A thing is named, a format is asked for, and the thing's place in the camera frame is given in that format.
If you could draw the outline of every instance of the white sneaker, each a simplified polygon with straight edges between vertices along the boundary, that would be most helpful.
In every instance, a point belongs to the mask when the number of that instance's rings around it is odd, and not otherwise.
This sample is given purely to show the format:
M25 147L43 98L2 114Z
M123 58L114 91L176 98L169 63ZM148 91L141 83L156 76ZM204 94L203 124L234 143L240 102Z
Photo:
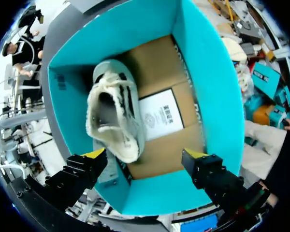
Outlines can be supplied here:
M121 161L136 161L144 150L145 133L137 87L128 68L114 59L98 64L87 102L87 134Z

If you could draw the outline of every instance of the orange box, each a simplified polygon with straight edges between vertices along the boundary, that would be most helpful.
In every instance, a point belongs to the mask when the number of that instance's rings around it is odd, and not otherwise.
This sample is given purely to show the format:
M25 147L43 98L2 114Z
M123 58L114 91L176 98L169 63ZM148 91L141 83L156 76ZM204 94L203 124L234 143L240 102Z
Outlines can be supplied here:
M273 110L272 105L262 105L253 113L253 122L260 125L270 125L269 113Z

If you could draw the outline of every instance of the robotic arm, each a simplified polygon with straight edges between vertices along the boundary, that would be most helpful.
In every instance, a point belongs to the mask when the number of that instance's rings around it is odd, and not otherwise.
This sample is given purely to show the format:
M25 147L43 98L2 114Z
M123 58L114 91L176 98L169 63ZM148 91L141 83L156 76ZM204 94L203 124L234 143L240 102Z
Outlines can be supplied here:
M214 231L241 232L256 224L262 206L270 192L259 183L243 187L243 177L237 177L222 166L217 155L197 153L184 149L182 164L197 189L205 193L224 210ZM94 228L64 213L73 206L85 189L91 189L107 165L105 149L67 159L63 170L46 177L41 186L32 177L21 177L8 185L8 194L17 209L39 231L110 231Z
M222 166L217 155L184 149L182 164L197 189L204 189L212 202L224 210L215 231L249 230L257 222L256 215L270 195L259 183L243 187L244 178Z

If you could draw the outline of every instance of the box lid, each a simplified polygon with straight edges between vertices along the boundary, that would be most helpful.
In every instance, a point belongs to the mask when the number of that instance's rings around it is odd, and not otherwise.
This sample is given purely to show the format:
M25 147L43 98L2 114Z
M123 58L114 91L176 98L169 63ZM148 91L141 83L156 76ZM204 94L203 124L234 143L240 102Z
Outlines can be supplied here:
M279 83L280 74L270 67L256 63L251 77L255 87L273 100Z

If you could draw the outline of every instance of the shoe sole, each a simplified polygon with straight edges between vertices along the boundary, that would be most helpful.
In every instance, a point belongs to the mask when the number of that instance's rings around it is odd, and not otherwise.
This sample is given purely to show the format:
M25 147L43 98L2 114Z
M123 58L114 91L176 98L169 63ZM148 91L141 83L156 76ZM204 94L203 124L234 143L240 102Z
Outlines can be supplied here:
M121 63L120 61L116 60L116 59L109 59L109 60L105 60L101 63L99 63L94 71L93 71L93 83L96 82L97 78L101 75L104 74L106 71L112 70L115 73L124 73L127 80L132 81L133 83L135 83L135 80L130 72L130 70L126 67L126 65L124 65L123 63ZM145 146L145 130L144 130L144 125L143 125L143 120L141 117L141 113L140 113L140 107L139 107L139 96L138 96L138 92L137 89L131 89L131 100L132 100L132 105L133 105L133 110L134 110L134 117L135 117L135 121L136 122L140 122L140 133L138 134L138 143L139 143L139 154L138 156L141 155L141 153L144 151L144 146Z

